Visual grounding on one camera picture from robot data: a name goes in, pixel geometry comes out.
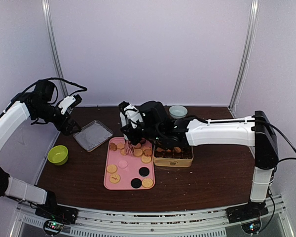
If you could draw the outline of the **silver metal tin lid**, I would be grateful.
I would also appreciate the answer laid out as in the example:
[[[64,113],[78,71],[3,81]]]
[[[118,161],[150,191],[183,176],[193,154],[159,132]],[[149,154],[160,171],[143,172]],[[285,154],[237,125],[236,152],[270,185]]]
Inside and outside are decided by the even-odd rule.
[[[73,137],[83,149],[91,152],[112,138],[113,131],[102,122],[94,120],[84,126],[80,132],[75,133]]]

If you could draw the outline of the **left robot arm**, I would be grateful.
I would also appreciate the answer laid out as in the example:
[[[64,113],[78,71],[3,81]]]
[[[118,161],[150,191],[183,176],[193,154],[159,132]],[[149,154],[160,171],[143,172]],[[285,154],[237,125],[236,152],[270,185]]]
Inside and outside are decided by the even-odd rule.
[[[62,78],[39,79],[16,94],[0,114],[0,152],[6,144],[18,142],[17,148],[25,148],[34,142],[25,135],[29,125],[53,124],[62,134],[69,136],[81,131],[71,118],[70,110],[82,102],[79,95],[87,88]],[[51,192],[26,181],[12,177],[0,166],[0,197],[42,205],[50,219],[61,215],[61,208],[53,201]]]

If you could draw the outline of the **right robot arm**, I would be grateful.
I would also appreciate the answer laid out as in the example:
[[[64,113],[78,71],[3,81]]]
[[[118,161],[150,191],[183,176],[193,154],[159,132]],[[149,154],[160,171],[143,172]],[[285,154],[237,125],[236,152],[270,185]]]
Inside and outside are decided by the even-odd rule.
[[[201,119],[197,116],[170,118],[161,102],[148,101],[136,107],[129,102],[119,104],[121,132],[126,141],[137,145],[146,139],[164,150],[200,145],[241,145],[254,147],[255,167],[250,202],[243,214],[255,217],[262,210],[271,176],[278,163],[277,134],[263,111],[234,119]]]

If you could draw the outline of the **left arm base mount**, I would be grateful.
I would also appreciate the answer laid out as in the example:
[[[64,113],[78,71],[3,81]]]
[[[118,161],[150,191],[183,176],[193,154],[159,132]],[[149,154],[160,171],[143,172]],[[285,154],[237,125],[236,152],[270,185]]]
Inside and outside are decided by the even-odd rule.
[[[36,208],[36,216],[54,220],[62,224],[73,225],[75,224],[78,216],[78,210],[72,207],[66,207],[58,204],[55,207],[39,204],[33,204],[33,206]]]

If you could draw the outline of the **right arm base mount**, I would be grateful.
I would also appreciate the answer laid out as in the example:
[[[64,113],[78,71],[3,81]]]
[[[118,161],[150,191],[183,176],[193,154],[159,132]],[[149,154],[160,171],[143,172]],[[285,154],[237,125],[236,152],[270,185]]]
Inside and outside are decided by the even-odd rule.
[[[268,214],[265,202],[249,202],[226,209],[229,223],[242,222]]]

